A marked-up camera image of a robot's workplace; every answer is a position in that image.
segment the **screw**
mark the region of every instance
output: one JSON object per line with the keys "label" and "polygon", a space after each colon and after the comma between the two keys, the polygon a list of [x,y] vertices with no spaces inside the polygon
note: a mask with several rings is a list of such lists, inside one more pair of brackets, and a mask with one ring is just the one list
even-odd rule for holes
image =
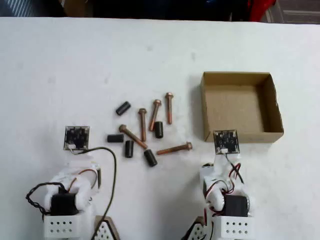
{"label": "screw", "polygon": [[166,113],[168,124],[172,124],[172,104],[171,101],[174,98],[174,95],[171,92],[167,92],[165,95],[166,98]]}
{"label": "screw", "polygon": [[152,118],[149,125],[149,131],[151,132],[154,130],[154,127],[155,127],[155,121],[156,121],[158,109],[161,106],[161,101],[159,99],[156,99],[154,100],[153,104],[154,104],[154,109],[153,109]]}
{"label": "screw", "polygon": [[146,141],[146,113],[147,110],[145,108],[139,109],[139,115],[140,115],[140,124],[141,124],[141,141]]}
{"label": "screw", "polygon": [[148,146],[142,142],[136,135],[134,135],[129,129],[127,129],[127,126],[124,124],[121,124],[119,126],[119,132],[126,134],[129,138],[131,138],[133,141],[135,141],[139,146],[141,146],[144,149],[147,149]]}
{"label": "screw", "polygon": [[187,141],[186,144],[184,144],[184,145],[174,146],[174,147],[170,147],[167,149],[159,150],[156,152],[156,154],[162,155],[162,154],[169,154],[169,153],[177,152],[180,150],[191,150],[191,149],[192,149],[192,144],[191,144],[191,142]]}

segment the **open cardboard box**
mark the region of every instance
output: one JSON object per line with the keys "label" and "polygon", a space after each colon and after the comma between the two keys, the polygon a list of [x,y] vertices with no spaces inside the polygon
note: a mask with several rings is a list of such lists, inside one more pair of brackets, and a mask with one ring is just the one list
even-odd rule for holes
{"label": "open cardboard box", "polygon": [[267,72],[204,72],[204,140],[237,130],[240,143],[274,143],[284,134],[276,88]]}

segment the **white 3d-printed part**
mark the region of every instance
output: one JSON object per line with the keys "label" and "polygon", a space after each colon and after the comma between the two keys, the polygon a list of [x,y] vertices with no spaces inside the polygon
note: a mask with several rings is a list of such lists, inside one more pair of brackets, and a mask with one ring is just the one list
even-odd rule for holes
{"label": "white 3d-printed part", "polygon": [[81,216],[45,216],[45,238],[79,238],[81,236]]}
{"label": "white 3d-printed part", "polygon": [[252,240],[255,238],[253,217],[215,216],[213,239]]}
{"label": "white 3d-printed part", "polygon": [[204,227],[200,223],[196,223],[191,230],[188,240],[200,240],[203,239],[204,236]]}
{"label": "white 3d-printed part", "polygon": [[101,223],[97,236],[94,237],[94,240],[115,240],[108,224],[105,221]]}

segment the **cable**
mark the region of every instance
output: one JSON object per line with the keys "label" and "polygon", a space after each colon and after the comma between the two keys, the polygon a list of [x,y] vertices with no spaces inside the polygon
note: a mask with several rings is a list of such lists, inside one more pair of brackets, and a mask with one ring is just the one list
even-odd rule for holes
{"label": "cable", "polygon": [[222,194],[225,194],[225,193],[229,192],[229,188],[228,188],[227,183],[226,183],[225,181],[223,181],[223,180],[217,180],[217,181],[215,181],[215,182],[208,188],[208,190],[205,192],[205,195],[204,195],[204,199],[205,199],[205,200],[207,199],[208,195],[209,195],[210,192],[212,191],[214,185],[217,184],[217,183],[220,183],[220,182],[224,183],[225,186],[226,186],[226,190],[222,188]]}
{"label": "cable", "polygon": [[64,192],[67,192],[65,186],[61,183],[61,182],[43,182],[43,183],[39,183],[37,186],[35,186],[34,188],[32,188],[28,194],[25,196],[25,199],[28,200],[28,203],[30,203],[32,206],[34,206],[35,208],[39,209],[40,212],[42,213],[42,221],[44,220],[44,216],[50,214],[49,211],[46,211],[45,208],[43,206],[41,206],[38,202],[34,202],[31,200],[30,196],[39,188],[42,186],[46,186],[46,185],[59,185],[62,190]]}
{"label": "cable", "polygon": [[95,170],[88,168],[88,169],[85,169],[85,170],[82,170],[81,172],[79,172],[78,175],[81,175],[81,174],[83,174],[85,172],[94,172],[94,174],[95,174],[95,180],[94,180],[93,185],[91,186],[91,189],[93,189],[95,184],[96,184],[96,182],[97,182],[97,180],[98,180],[98,174],[97,174],[97,172]]}
{"label": "cable", "polygon": [[[235,168],[239,171],[241,167],[241,163],[239,162],[237,165],[235,165]],[[231,174],[234,172],[234,169],[231,169],[231,171],[229,172],[229,178],[231,177]]]}
{"label": "cable", "polygon": [[213,221],[211,221],[211,235],[210,235],[210,239],[209,240],[211,240],[211,238],[212,238],[212,234],[214,233],[214,222]]}
{"label": "cable", "polygon": [[[94,180],[94,183],[93,183],[92,186],[91,186],[91,189],[93,189],[94,186],[95,186],[95,184],[97,183],[97,180],[98,180],[98,174],[96,173],[95,170],[90,169],[90,168],[84,169],[84,170],[82,170],[81,172],[79,172],[78,175],[81,175],[82,173],[85,173],[85,172],[88,172],[88,171],[94,172],[94,174],[95,174],[95,180]],[[73,186],[73,184],[74,184],[74,182],[75,182],[76,180],[77,180],[76,177],[72,180],[72,182],[70,183],[70,186],[69,186],[69,188],[68,188],[68,192],[70,192],[71,187]]]}
{"label": "cable", "polygon": [[229,160],[229,158],[228,158],[228,156],[227,156],[226,153],[224,154],[224,156],[225,156],[226,160],[231,164],[232,170],[234,170],[234,171],[236,172],[236,174],[239,176],[241,183],[245,184],[245,182],[244,182],[244,180],[242,179],[242,177],[241,177],[238,169],[237,169],[237,168],[235,167],[235,165]]}
{"label": "cable", "polygon": [[113,161],[114,161],[114,173],[113,173],[113,184],[112,184],[112,190],[111,190],[111,197],[110,197],[110,201],[104,211],[104,214],[102,215],[100,221],[98,222],[98,224],[96,225],[95,227],[95,230],[94,230],[94,233],[91,237],[91,240],[94,240],[95,239],[95,236],[97,235],[97,232],[100,228],[100,225],[101,223],[104,221],[106,215],[107,215],[107,212],[111,206],[111,203],[114,199],[114,195],[115,195],[115,186],[116,186],[116,177],[117,177],[117,157],[116,157],[116,154],[114,153],[114,151],[112,151],[110,148],[107,148],[107,147],[104,147],[104,146],[99,146],[99,147],[94,147],[94,148],[91,148],[91,149],[86,149],[86,150],[83,150],[81,152],[74,152],[72,149],[69,149],[70,152],[73,154],[73,155],[80,155],[80,154],[86,154],[86,153],[89,153],[89,152],[92,152],[92,151],[95,151],[95,150],[107,150],[109,151],[112,156],[113,156]]}
{"label": "cable", "polygon": [[73,180],[72,180],[72,182],[70,183],[70,186],[69,186],[69,188],[68,188],[68,193],[70,192],[70,189],[71,189],[71,187],[72,187],[72,185],[74,184],[74,182],[77,180],[77,178],[75,177]]}

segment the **black circuit board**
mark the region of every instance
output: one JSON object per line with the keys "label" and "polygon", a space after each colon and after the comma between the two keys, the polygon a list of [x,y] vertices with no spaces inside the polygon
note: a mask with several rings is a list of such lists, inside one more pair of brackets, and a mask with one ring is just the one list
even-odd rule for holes
{"label": "black circuit board", "polygon": [[240,153],[236,130],[213,131],[215,154]]}
{"label": "black circuit board", "polygon": [[89,126],[66,126],[64,135],[64,150],[86,150],[89,147]]}

